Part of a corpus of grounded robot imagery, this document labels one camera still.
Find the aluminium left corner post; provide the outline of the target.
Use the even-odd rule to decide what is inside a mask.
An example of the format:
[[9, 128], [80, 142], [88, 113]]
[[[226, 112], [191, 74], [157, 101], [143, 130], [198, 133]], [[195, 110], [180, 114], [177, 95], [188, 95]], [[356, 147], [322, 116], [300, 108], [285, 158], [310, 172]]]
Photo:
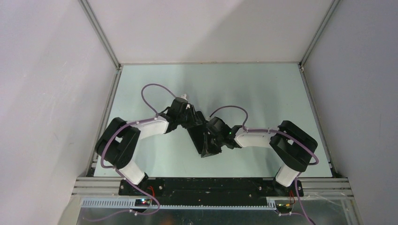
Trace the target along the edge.
[[88, 0], [78, 0], [78, 2], [81, 5], [81, 8], [83, 9], [84, 13], [86, 14], [86, 17], [90, 22], [94, 32], [97, 34], [98, 39], [101, 42], [102, 46], [104, 47], [112, 64], [116, 69], [120, 69], [121, 63], [119, 62], [99, 20], [97, 19], [97, 16], [95, 15], [93, 8], [91, 7], [91, 4], [89, 3]]

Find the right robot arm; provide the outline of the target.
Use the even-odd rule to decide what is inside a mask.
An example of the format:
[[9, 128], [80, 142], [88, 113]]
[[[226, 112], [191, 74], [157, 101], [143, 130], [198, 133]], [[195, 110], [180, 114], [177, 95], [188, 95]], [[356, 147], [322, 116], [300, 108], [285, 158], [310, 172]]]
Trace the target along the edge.
[[246, 128], [243, 125], [229, 127], [215, 117], [206, 124], [205, 143], [212, 154], [217, 154], [223, 146], [273, 149], [283, 161], [273, 183], [273, 190], [279, 196], [291, 191], [291, 184], [308, 166], [319, 163], [314, 153], [317, 141], [289, 120], [277, 128]]

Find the aluminium right table rail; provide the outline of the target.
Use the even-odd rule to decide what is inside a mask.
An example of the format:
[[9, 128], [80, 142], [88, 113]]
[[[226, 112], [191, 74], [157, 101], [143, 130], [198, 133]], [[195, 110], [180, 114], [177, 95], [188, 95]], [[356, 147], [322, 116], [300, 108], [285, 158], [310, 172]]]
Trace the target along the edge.
[[337, 178], [337, 174], [336, 174], [333, 162], [332, 162], [332, 157], [331, 157], [331, 154], [330, 154], [330, 150], [329, 150], [329, 147], [328, 147], [325, 135], [324, 135], [324, 131], [323, 131], [322, 126], [321, 126], [320, 117], [319, 117], [319, 114], [318, 114], [318, 111], [317, 111], [317, 108], [316, 108], [316, 105], [315, 105], [315, 100], [314, 100], [313, 94], [311, 92], [311, 88], [309, 86], [309, 82], [308, 82], [308, 80], [306, 78], [306, 75], [304, 73], [304, 67], [300, 63], [298, 64], [298, 69], [299, 69], [299, 72], [300, 72], [301, 79], [303, 81], [304, 87], [306, 89], [306, 94], [307, 94], [307, 97], [308, 97], [308, 100], [309, 100], [309, 103], [310, 103], [310, 106], [311, 106], [311, 109], [312, 109], [312, 112], [313, 112], [313, 115], [314, 115], [315, 123], [316, 123], [317, 129], [318, 129], [318, 133], [320, 135], [321, 143], [322, 143], [322, 146], [324, 148], [324, 151], [325, 151], [325, 154], [326, 154], [326, 158], [327, 158], [330, 170], [331, 170], [332, 178]]

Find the aluminium left table rail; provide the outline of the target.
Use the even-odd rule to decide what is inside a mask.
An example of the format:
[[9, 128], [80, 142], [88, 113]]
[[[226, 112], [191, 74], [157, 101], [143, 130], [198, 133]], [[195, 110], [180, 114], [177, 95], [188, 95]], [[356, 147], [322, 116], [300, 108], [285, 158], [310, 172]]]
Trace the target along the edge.
[[113, 101], [114, 101], [114, 98], [115, 98], [115, 93], [116, 93], [116, 90], [117, 90], [117, 86], [118, 86], [118, 83], [120, 81], [122, 68], [123, 68], [123, 66], [119, 65], [119, 67], [115, 71], [115, 75], [114, 75], [114, 77], [112, 79], [112, 83], [111, 83], [111, 86], [110, 86], [111, 89], [110, 89], [110, 91], [108, 93], [108, 96], [106, 98], [106, 101], [105, 101], [105, 107], [104, 107], [104, 110], [102, 112], [99, 128], [98, 128], [97, 133], [95, 135], [93, 147], [92, 147], [92, 150], [91, 150], [90, 155], [89, 155], [88, 163], [87, 163], [86, 169], [80, 175], [80, 177], [87, 177], [87, 175], [91, 174], [90, 170], [91, 170], [92, 164], [93, 164], [94, 160], [97, 158], [95, 145], [96, 145], [98, 139], [101, 137], [102, 132], [106, 129], [107, 121], [109, 119], [109, 114], [110, 114], [110, 111], [111, 111], [111, 107], [112, 107], [112, 104], [113, 104]]

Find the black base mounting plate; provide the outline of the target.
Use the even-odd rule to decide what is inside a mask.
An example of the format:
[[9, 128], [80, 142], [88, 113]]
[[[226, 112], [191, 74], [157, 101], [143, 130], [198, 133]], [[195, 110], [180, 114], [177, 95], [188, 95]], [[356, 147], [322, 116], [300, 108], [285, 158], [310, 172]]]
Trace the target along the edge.
[[260, 206], [269, 197], [303, 197], [301, 182], [289, 187], [266, 178], [148, 178], [136, 190], [122, 180], [118, 194], [143, 196], [152, 194], [161, 204], [207, 206]]

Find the aluminium table rail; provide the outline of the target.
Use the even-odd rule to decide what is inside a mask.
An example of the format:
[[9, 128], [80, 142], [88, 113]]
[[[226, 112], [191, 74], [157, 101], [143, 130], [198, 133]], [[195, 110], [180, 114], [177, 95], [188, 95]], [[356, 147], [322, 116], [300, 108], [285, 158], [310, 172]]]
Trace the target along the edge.
[[112, 83], [111, 83], [111, 86], [110, 86], [111, 89], [110, 89], [110, 91], [108, 93], [108, 96], [106, 98], [106, 101], [105, 101], [105, 107], [104, 107], [104, 110], [102, 112], [99, 128], [98, 128], [97, 133], [95, 135], [93, 147], [92, 147], [92, 150], [91, 150], [90, 155], [89, 155], [88, 163], [87, 163], [86, 169], [80, 175], [80, 177], [87, 177], [87, 175], [91, 174], [90, 170], [91, 170], [92, 164], [93, 164], [94, 160], [97, 158], [95, 145], [96, 145], [98, 139], [101, 137], [102, 132], [106, 129], [107, 121], [109, 119], [109, 114], [110, 114], [110, 111], [111, 111], [111, 107], [112, 107], [112, 104], [113, 104], [113, 101], [114, 101], [114, 98], [115, 98], [115, 93], [116, 93], [116, 90], [117, 90], [117, 86], [118, 86], [118, 83], [120, 81], [122, 68], [123, 68], [123, 66], [119, 65], [119, 67], [115, 71], [115, 75], [114, 75], [114, 77], [112, 79]]
[[328, 147], [325, 135], [324, 135], [324, 131], [323, 131], [322, 126], [321, 126], [320, 117], [319, 117], [319, 114], [318, 114], [318, 111], [317, 111], [317, 108], [316, 108], [316, 105], [315, 105], [315, 100], [314, 100], [313, 94], [311, 92], [311, 88], [309, 86], [309, 82], [308, 82], [308, 80], [306, 78], [306, 75], [304, 73], [304, 67], [300, 63], [298, 64], [298, 69], [299, 69], [299, 72], [300, 72], [301, 79], [303, 81], [304, 87], [306, 89], [306, 94], [307, 94], [307, 97], [308, 97], [308, 100], [309, 100], [309, 103], [310, 103], [310, 106], [311, 106], [311, 109], [312, 109], [312, 112], [313, 112], [313, 115], [314, 115], [315, 123], [316, 123], [317, 129], [318, 129], [318, 133], [320, 135], [321, 143], [322, 143], [322, 146], [324, 148], [324, 151], [325, 151], [325, 154], [326, 154], [326, 158], [327, 158], [330, 170], [331, 170], [332, 178], [337, 178], [337, 174], [336, 174], [333, 162], [332, 162], [332, 157], [331, 157], [331, 154], [330, 154], [330, 150], [329, 150], [329, 147]]

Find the aluminium corner frame post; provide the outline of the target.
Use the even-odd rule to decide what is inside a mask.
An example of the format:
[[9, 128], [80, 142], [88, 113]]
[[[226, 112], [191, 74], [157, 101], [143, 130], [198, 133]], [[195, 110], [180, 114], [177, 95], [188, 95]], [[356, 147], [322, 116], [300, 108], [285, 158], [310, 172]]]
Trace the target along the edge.
[[330, 6], [328, 7], [326, 14], [324, 15], [320, 25], [318, 26], [314, 36], [312, 37], [312, 39], [310, 41], [310, 44], [306, 48], [304, 55], [299, 62], [300, 67], [304, 67], [305, 64], [307, 63], [312, 51], [314, 50], [315, 46], [317, 45], [318, 41], [320, 40], [323, 32], [325, 31], [330, 19], [334, 15], [340, 2], [341, 2], [341, 0], [332, 0]]

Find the black zip tool case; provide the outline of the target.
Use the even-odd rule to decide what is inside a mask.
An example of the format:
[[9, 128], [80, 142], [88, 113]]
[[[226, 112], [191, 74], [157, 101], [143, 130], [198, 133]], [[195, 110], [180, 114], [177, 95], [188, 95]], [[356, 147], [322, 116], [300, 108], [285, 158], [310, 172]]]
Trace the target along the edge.
[[206, 129], [207, 123], [208, 122], [204, 123], [201, 126], [196, 126], [188, 129], [188, 133], [201, 158], [206, 158], [220, 153], [220, 152], [207, 152], [207, 129]]

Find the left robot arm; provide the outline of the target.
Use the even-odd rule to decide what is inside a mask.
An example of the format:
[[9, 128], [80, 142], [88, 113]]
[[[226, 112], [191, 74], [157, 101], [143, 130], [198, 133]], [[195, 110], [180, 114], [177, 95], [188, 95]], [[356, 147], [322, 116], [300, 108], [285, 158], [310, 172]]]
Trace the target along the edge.
[[134, 162], [133, 155], [138, 141], [170, 133], [181, 126], [187, 130], [204, 125], [205, 117], [201, 111], [186, 99], [176, 97], [171, 106], [156, 113], [152, 118], [127, 122], [120, 117], [111, 120], [94, 149], [101, 156], [101, 166], [110, 163], [109, 168], [131, 182], [130, 189], [137, 195], [148, 191], [147, 174]]

